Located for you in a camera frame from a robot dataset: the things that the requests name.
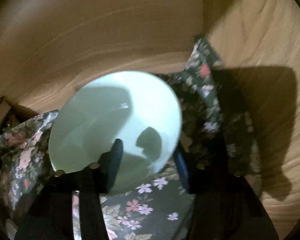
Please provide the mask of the mint green bowl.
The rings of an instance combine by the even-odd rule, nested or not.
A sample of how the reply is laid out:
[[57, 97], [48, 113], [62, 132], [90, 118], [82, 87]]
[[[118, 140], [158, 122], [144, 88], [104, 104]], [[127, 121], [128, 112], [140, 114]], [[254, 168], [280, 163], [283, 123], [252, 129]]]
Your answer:
[[179, 100], [163, 79], [137, 71], [111, 73], [87, 83], [59, 111], [49, 138], [51, 165], [77, 172], [120, 139], [123, 159], [110, 194], [124, 193], [163, 169], [181, 124]]

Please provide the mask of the dark floral cloth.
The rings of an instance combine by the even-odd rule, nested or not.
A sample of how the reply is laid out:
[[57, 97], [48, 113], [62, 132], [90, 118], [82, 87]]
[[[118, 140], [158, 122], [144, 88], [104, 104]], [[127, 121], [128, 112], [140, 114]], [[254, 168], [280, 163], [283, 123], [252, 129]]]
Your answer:
[[[183, 113], [187, 156], [197, 168], [220, 166], [245, 176], [261, 191], [260, 159], [253, 124], [231, 75], [218, 69], [219, 57], [197, 37], [183, 71], [164, 74]], [[37, 115], [0, 135], [0, 231], [12, 237], [49, 178], [47, 141], [58, 111]], [[194, 200], [169, 161], [159, 174], [132, 191], [102, 197], [110, 239], [182, 239]]]

